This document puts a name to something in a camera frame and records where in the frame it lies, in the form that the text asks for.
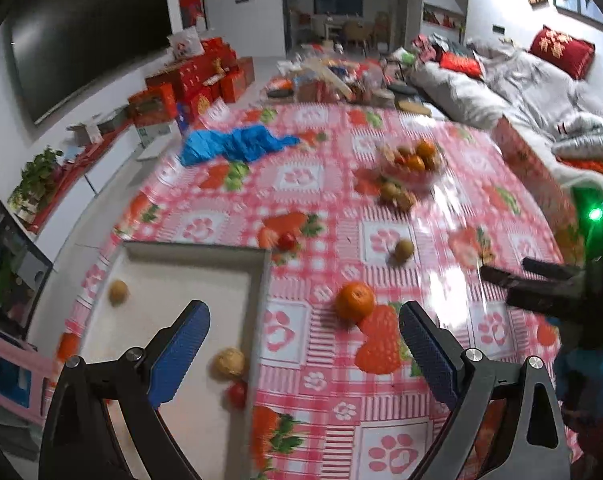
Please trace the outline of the brown kiwi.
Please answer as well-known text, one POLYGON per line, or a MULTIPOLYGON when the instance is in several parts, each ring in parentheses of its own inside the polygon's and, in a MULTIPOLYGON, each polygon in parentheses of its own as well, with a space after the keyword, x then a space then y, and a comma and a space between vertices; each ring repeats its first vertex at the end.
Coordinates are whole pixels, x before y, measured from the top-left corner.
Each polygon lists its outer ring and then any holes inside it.
POLYGON ((123 280, 115 280, 110 283, 108 289, 108 300, 113 307, 124 304, 128 299, 130 290, 123 280))

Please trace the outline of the red cherry tomato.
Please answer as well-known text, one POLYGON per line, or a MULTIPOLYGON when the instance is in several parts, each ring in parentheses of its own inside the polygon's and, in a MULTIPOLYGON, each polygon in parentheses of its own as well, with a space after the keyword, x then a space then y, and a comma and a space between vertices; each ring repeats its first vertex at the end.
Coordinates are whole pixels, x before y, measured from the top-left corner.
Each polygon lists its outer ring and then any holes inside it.
POLYGON ((226 390, 226 397, 236 410, 243 410, 247 404, 247 384, 243 380, 233 382, 230 388, 226 390))
POLYGON ((292 252, 297 248, 298 240, 294 232, 280 234, 276 247, 280 252, 292 252))

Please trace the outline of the wrinkled walnut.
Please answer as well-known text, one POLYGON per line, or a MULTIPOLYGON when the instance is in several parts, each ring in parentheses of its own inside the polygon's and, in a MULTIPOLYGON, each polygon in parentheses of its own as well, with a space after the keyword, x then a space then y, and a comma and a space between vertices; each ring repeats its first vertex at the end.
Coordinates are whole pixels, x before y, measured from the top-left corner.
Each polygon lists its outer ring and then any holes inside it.
POLYGON ((246 372, 247 358, 237 348, 224 348, 214 357, 213 368, 224 377, 241 378, 246 372))

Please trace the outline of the brown kiwi mid table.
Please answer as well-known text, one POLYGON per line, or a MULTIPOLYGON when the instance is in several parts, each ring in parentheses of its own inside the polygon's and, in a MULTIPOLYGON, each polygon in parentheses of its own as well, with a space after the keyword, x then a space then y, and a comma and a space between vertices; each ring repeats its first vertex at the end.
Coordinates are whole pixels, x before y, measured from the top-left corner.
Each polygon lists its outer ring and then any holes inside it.
POLYGON ((394 258, 397 263, 403 264, 413 257, 414 252, 415 249, 412 240, 409 238, 400 238, 395 246, 394 258))

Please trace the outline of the orange mandarin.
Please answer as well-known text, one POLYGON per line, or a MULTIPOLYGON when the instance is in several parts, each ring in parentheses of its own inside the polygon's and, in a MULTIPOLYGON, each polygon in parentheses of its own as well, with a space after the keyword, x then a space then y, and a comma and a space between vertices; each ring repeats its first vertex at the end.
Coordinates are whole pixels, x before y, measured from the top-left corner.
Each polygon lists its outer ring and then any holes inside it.
POLYGON ((373 289, 363 282, 344 284, 335 298, 335 314, 341 321, 358 324, 369 316, 376 306, 373 289))

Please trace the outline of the pink plastic stool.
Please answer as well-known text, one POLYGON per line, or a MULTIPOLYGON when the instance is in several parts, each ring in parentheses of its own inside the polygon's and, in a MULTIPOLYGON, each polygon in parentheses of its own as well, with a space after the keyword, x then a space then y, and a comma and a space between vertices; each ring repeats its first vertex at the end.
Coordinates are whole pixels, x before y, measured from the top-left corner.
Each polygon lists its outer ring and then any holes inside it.
POLYGON ((42 427, 53 362, 27 341, 0 330, 0 407, 42 427))

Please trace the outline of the walnut beside bowl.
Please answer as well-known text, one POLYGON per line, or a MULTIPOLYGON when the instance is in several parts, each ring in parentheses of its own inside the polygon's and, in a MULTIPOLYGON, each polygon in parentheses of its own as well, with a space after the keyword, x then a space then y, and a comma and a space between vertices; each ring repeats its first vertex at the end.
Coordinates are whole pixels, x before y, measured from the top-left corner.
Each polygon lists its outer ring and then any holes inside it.
POLYGON ((399 190, 394 198, 395 205, 403 212, 410 212, 416 202, 416 196, 407 190, 399 190))

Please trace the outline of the kiwi beside bowl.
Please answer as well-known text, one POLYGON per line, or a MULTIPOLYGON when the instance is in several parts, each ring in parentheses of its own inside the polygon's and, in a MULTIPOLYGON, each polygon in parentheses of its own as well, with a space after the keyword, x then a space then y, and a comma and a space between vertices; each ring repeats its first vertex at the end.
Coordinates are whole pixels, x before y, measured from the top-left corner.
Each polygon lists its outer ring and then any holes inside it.
POLYGON ((397 197, 401 194, 401 188, 398 188, 393 182, 386 181, 382 184, 379 189, 379 197, 386 203, 391 203, 397 200, 397 197))

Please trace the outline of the glass fruit bowl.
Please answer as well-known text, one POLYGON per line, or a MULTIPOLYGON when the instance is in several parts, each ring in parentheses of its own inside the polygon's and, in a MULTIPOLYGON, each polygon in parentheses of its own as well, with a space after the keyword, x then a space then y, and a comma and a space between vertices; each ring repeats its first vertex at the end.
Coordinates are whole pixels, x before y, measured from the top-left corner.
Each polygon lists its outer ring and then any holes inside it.
POLYGON ((422 139, 405 143, 377 143, 376 165, 379 174, 409 191, 425 193, 430 191, 448 168, 448 162, 441 148, 434 157, 420 158, 414 148, 422 139))

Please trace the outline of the pink strawberry tablecloth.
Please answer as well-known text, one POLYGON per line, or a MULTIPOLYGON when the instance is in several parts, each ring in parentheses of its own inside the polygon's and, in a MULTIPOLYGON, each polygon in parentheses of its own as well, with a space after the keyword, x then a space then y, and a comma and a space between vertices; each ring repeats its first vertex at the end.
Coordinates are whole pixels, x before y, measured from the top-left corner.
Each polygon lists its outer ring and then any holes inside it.
POLYGON ((578 261, 575 208, 505 120, 487 132, 393 110, 216 107, 200 122, 280 151, 169 151, 88 271, 58 355, 110 361, 191 301, 209 315, 159 411, 205 479, 404 479, 448 416, 398 327, 419 302, 463 347, 552 361, 485 264, 578 261))

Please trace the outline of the red embroidered cushion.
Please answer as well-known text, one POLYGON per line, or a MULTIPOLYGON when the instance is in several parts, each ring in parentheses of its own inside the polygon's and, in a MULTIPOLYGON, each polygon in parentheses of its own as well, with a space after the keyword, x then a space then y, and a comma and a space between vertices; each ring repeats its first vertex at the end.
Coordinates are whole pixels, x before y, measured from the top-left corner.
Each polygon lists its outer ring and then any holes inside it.
POLYGON ((563 70, 574 80, 584 80, 595 58, 595 45, 543 26, 529 52, 563 70))

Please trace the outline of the green potted plant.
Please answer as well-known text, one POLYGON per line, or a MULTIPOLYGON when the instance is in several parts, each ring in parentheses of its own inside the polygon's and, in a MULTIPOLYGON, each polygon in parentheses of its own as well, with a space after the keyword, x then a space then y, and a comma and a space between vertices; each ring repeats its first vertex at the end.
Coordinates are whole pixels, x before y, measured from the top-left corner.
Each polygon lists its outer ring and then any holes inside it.
POLYGON ((22 210, 36 214, 50 202, 62 174, 62 166, 57 159, 63 154, 61 150, 48 146, 24 165, 21 180, 8 200, 15 214, 22 210))

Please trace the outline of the red cherry tomato on table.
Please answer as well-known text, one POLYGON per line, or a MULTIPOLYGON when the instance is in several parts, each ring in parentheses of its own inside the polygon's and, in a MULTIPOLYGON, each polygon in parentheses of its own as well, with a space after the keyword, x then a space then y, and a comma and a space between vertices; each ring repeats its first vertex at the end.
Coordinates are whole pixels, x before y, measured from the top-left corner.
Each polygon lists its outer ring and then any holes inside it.
POLYGON ((297 248, 298 240, 294 232, 280 234, 276 247, 280 252, 292 252, 297 248))

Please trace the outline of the red gift boxes stack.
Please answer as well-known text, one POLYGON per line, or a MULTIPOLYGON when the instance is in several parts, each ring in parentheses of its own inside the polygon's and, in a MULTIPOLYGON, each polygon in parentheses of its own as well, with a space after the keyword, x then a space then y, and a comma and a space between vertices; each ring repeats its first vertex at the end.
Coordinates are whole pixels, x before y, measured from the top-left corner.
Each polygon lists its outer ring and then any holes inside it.
POLYGON ((146 88, 128 99, 129 115, 138 127, 177 119, 190 125, 216 100, 237 102, 253 82, 253 58, 237 55, 220 37, 205 39, 201 54, 146 77, 146 88))

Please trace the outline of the black television screen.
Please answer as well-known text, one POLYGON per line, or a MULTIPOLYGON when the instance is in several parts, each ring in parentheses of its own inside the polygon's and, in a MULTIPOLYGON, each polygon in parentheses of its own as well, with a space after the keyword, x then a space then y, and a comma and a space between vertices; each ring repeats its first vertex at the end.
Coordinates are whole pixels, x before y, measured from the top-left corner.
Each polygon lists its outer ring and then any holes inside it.
POLYGON ((93 81, 166 49, 172 34, 167 0, 20 0, 7 27, 35 124, 93 81))

